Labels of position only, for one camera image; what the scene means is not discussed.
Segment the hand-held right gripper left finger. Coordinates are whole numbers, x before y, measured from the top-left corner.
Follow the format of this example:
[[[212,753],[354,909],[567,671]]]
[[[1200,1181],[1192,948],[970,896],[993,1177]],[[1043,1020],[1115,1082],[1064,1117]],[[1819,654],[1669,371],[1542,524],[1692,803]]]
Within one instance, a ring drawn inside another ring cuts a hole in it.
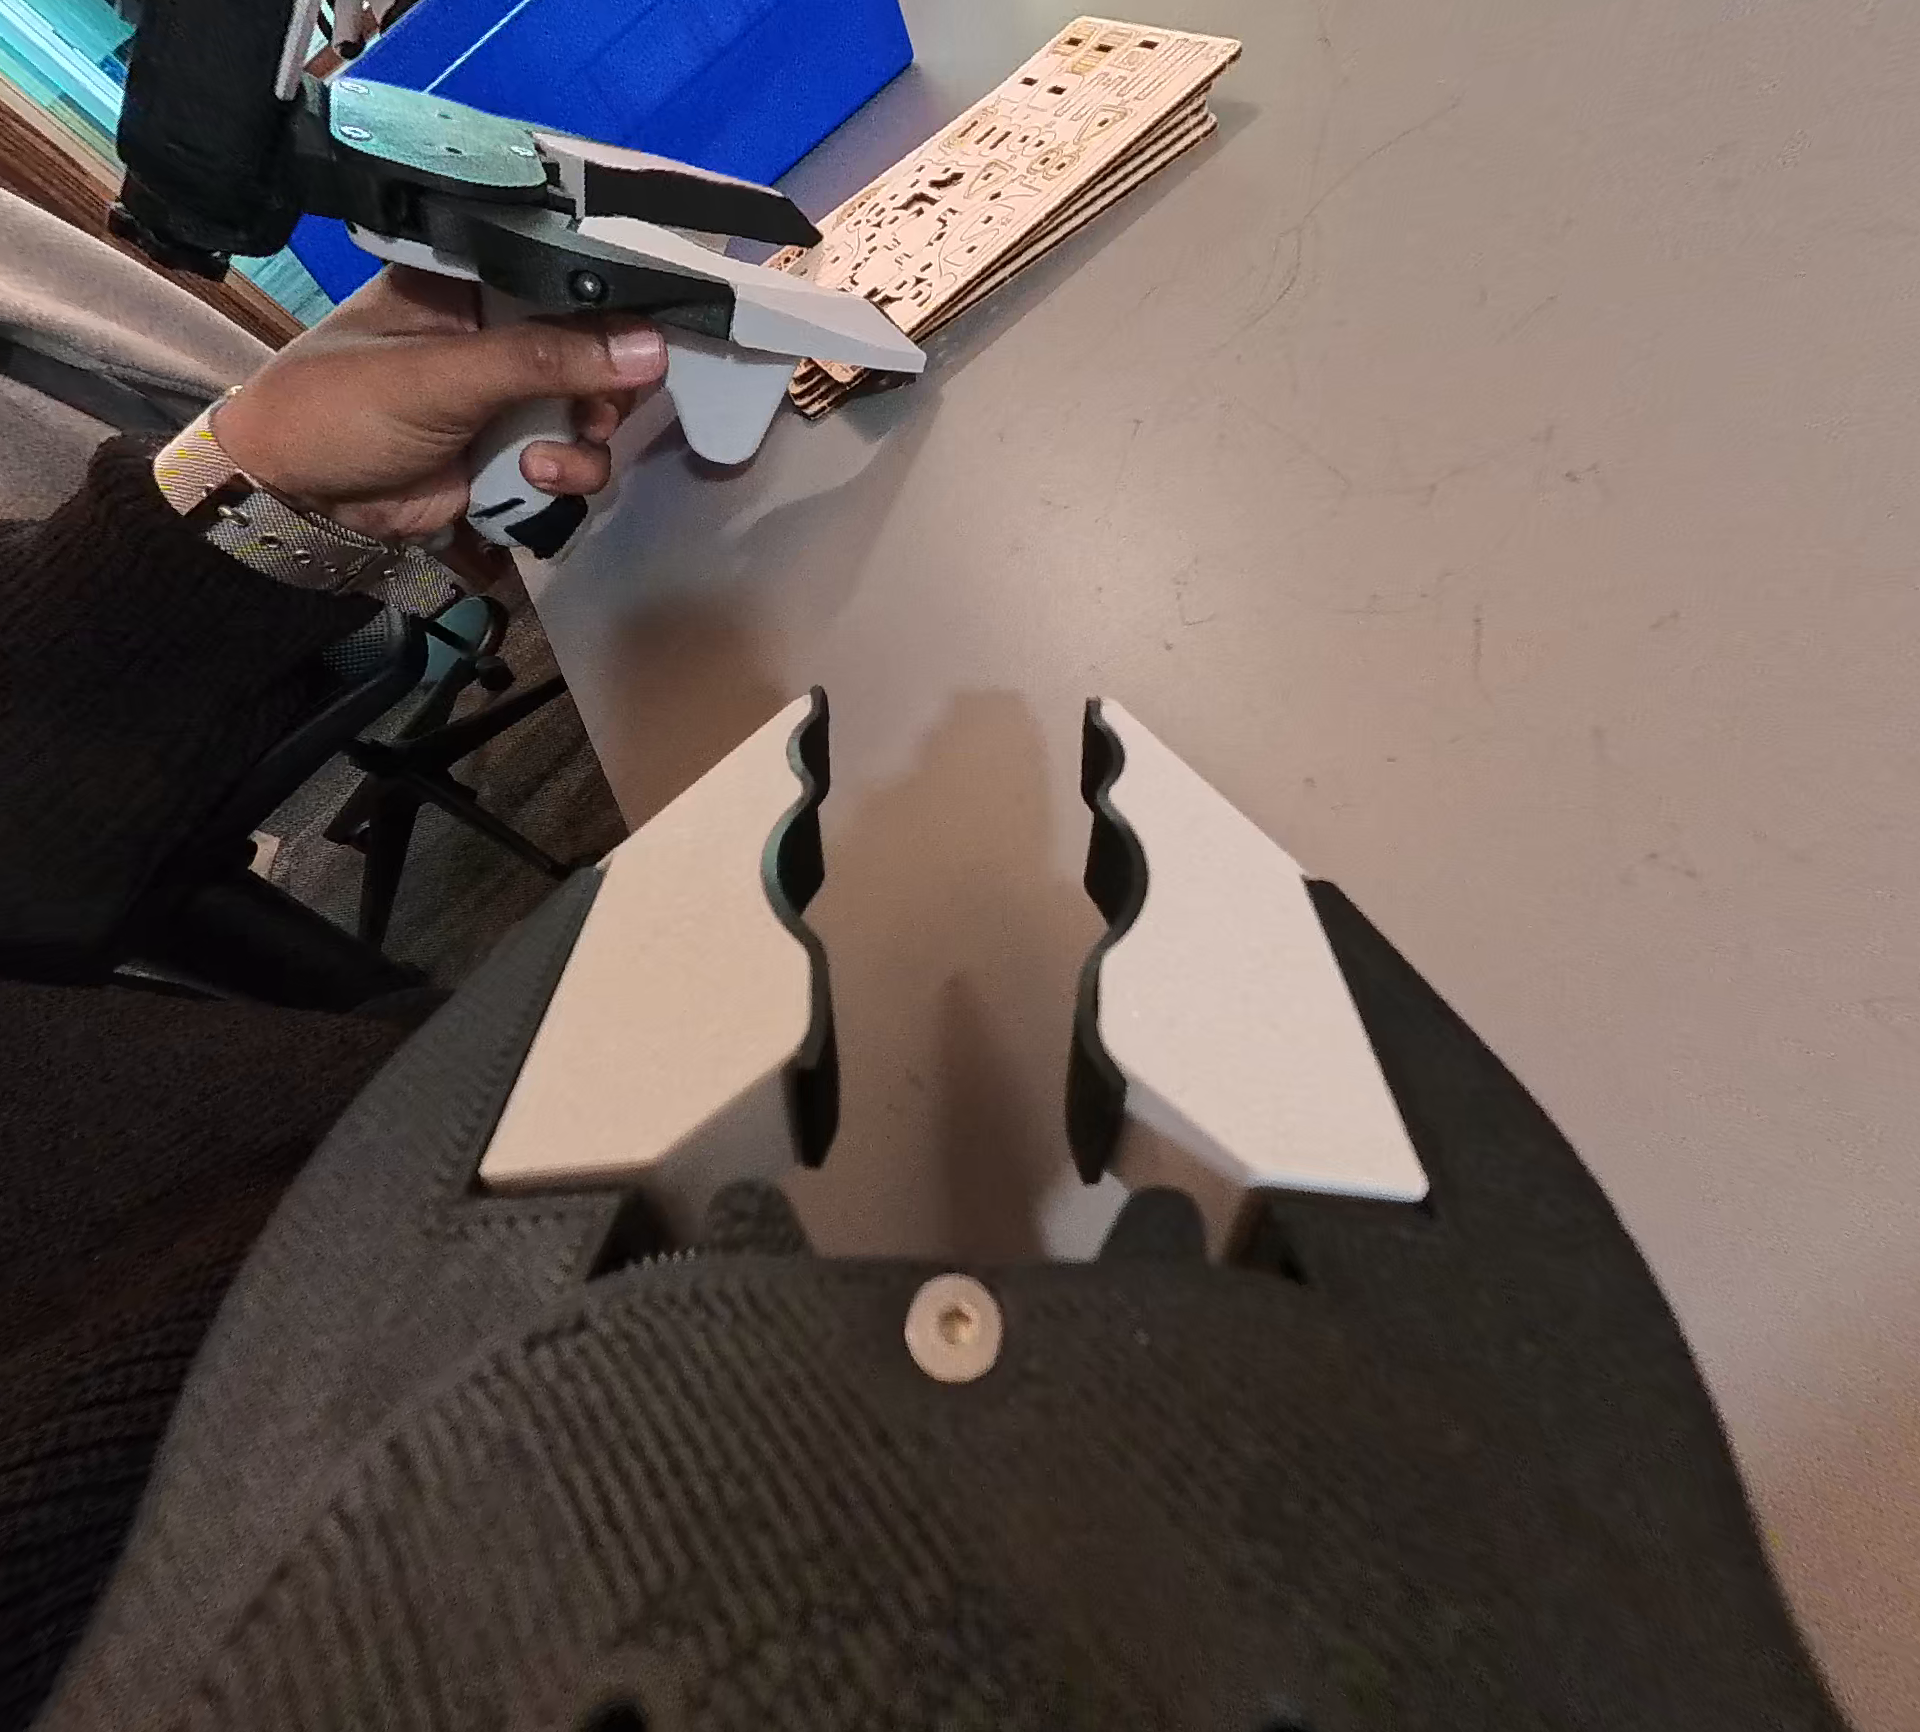
[[[809,688],[593,870],[484,1193],[637,1193],[689,1236],[723,1191],[817,1173],[843,1121],[827,880],[830,705]]]

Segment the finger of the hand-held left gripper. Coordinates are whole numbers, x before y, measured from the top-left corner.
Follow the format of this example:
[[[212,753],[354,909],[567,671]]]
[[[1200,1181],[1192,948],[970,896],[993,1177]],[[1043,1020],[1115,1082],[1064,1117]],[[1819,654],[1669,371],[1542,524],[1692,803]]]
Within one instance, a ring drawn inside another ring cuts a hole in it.
[[[823,241],[806,212],[774,187],[558,131],[535,131],[532,141],[576,219],[629,219],[803,253]]]
[[[666,338],[664,389],[684,442],[709,466],[737,469],[758,454],[806,360],[924,373],[924,351],[862,297],[631,216],[588,216],[581,231],[666,276],[646,313]]]

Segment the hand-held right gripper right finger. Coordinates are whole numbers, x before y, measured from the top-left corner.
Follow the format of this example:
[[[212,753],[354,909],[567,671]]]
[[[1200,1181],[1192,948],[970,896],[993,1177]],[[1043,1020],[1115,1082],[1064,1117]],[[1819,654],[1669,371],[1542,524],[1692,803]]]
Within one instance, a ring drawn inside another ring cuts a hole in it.
[[[1069,1029],[1062,1204],[1092,1250],[1148,1191],[1209,1256],[1278,1193],[1414,1208],[1431,1177],[1299,861],[1113,697],[1082,712],[1082,890],[1098,930]]]

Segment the stack of wooden puzzle sheets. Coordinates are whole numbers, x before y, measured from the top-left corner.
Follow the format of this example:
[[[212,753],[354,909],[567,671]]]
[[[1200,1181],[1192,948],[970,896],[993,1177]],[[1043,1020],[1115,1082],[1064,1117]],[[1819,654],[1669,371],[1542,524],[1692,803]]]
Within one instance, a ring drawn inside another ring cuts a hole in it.
[[[917,344],[1217,131],[1231,37],[1079,17],[770,268],[867,299]]]

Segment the person's left forearm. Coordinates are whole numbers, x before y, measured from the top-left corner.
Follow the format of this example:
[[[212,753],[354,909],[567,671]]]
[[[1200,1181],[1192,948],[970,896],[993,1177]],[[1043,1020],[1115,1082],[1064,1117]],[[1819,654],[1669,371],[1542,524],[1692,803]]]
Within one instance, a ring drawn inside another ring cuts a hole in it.
[[[291,587],[162,496],[113,436],[40,520],[4,523],[2,973],[104,971],[162,868],[323,698],[377,596]]]

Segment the grey desk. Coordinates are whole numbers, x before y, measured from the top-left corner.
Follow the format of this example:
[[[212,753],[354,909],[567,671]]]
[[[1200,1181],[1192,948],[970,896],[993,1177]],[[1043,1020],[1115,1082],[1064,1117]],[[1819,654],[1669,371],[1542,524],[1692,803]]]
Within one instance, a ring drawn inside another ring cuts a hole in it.
[[[1081,14],[1217,133],[545,635],[638,824],[811,687],[836,1255],[1056,1249],[1091,697],[1332,880],[1640,1241],[1860,1729],[1916,1729],[1916,0],[902,0],[813,214]]]

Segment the person's left hand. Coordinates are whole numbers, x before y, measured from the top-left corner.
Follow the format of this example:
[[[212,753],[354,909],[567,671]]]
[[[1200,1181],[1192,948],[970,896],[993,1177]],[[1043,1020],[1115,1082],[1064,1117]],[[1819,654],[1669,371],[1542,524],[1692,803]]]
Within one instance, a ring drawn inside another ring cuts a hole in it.
[[[523,406],[556,404],[556,438],[521,454],[545,501],[602,493],[613,436],[668,366],[641,319],[478,316],[469,287],[395,270],[248,378],[212,417],[229,463],[309,516],[389,544],[469,515],[471,449]]]

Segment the black swivel chair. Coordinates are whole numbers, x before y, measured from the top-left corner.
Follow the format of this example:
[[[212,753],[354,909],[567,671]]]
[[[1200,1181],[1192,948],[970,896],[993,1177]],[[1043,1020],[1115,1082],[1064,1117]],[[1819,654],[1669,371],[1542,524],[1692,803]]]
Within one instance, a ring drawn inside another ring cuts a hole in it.
[[[424,811],[439,811],[547,880],[572,868],[492,813],[463,763],[558,701],[550,674],[517,687],[510,613],[458,593],[430,616],[381,613],[323,657],[325,698],[231,782],[157,872],[114,950],[113,978],[192,1001],[346,1015],[414,992],[421,973],[384,942]],[[332,763],[354,785],[325,840],[363,863],[341,929],[257,868],[273,817]]]

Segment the grey fabric seat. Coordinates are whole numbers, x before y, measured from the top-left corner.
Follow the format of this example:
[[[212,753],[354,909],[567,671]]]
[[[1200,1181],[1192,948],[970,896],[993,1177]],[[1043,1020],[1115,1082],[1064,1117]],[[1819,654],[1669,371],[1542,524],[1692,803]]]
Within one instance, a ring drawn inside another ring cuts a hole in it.
[[[52,210],[2,194],[2,515],[51,515],[113,436],[167,442],[274,349]]]

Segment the person's black sweater torso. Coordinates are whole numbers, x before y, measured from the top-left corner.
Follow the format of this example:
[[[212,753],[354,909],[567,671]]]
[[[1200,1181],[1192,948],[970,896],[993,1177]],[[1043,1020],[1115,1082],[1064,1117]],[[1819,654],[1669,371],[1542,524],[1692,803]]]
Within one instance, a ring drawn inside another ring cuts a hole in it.
[[[283,1194],[435,986],[346,1015],[4,982],[2,1724],[125,1551],[183,1382]]]

